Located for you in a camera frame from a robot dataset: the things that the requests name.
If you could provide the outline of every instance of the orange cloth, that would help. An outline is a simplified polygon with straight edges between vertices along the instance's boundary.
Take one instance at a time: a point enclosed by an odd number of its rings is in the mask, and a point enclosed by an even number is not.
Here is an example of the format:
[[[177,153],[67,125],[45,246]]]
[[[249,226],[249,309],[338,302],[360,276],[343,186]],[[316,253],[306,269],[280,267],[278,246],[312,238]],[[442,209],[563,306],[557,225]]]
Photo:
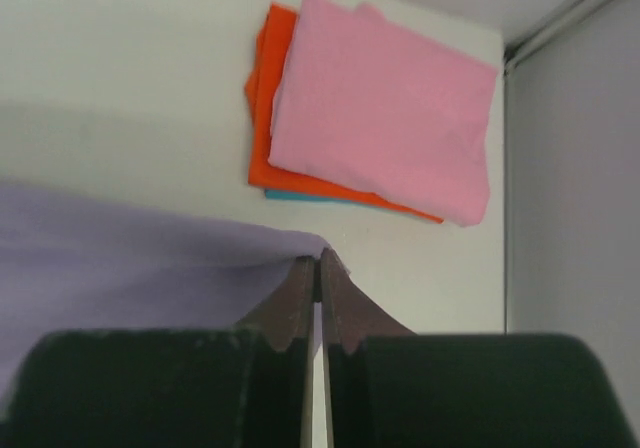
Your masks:
[[[282,78],[285,58],[297,19],[298,15],[295,11],[272,4],[264,27],[256,38],[254,69],[244,86],[255,131],[249,165],[249,184],[272,190],[293,191],[365,203],[411,213],[442,223],[441,218],[390,203],[373,193],[350,190],[318,178],[275,168],[269,164],[273,97]]]

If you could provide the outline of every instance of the stack of folded cloth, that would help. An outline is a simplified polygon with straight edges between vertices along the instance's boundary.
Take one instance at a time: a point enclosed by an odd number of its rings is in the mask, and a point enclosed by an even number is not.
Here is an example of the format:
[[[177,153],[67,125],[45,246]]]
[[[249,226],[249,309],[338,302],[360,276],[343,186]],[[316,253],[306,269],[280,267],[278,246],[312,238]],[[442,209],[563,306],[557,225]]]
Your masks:
[[[298,14],[272,4],[245,85],[249,183],[268,198],[478,224],[497,74],[370,5],[303,0]]]

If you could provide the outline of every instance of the white table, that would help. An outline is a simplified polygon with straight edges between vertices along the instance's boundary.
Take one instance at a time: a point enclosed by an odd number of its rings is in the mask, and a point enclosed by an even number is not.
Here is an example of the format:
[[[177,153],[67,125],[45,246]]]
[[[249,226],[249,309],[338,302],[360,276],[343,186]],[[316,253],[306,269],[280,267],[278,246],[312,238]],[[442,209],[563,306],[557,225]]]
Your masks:
[[[315,232],[411,329],[502,331],[502,84],[487,136],[492,196],[479,226],[267,201],[246,183],[242,85],[270,1],[0,0],[0,175]],[[371,2],[390,20],[501,66],[495,31],[395,0],[334,1]]]

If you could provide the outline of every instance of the metal bar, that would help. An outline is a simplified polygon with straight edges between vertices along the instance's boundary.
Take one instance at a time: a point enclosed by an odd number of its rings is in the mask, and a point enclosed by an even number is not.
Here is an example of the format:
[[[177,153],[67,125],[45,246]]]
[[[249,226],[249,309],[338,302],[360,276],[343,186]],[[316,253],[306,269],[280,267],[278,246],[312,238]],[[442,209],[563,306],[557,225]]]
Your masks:
[[[568,29],[613,0],[567,0],[527,33],[510,42],[505,50],[505,72],[538,52]]]

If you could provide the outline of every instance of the purple cloth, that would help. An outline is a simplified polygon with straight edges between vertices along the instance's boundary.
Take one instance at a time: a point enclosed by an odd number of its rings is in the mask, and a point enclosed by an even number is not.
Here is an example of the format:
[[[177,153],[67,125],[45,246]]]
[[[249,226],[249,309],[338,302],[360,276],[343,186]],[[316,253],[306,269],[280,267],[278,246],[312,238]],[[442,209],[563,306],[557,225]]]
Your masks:
[[[49,331],[229,326],[326,246],[0,180],[0,393]]]

